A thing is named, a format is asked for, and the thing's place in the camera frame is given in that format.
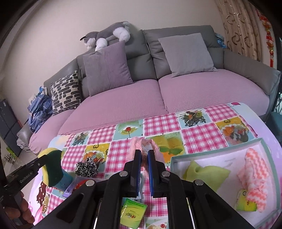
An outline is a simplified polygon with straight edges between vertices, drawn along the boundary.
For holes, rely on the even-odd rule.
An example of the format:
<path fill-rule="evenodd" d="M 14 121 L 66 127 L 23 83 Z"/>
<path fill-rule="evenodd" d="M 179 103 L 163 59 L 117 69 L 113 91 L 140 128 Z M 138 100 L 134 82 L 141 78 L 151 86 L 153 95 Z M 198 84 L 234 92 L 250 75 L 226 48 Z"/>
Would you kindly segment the person's left hand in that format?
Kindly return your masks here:
<path fill-rule="evenodd" d="M 11 207 L 5 207 L 4 211 L 10 220 L 22 216 L 25 221 L 27 221 L 30 224 L 33 224 L 35 222 L 35 218 L 29 209 L 29 204 L 25 200 L 24 194 L 22 192 L 20 192 L 20 194 L 21 194 L 20 210 Z"/>

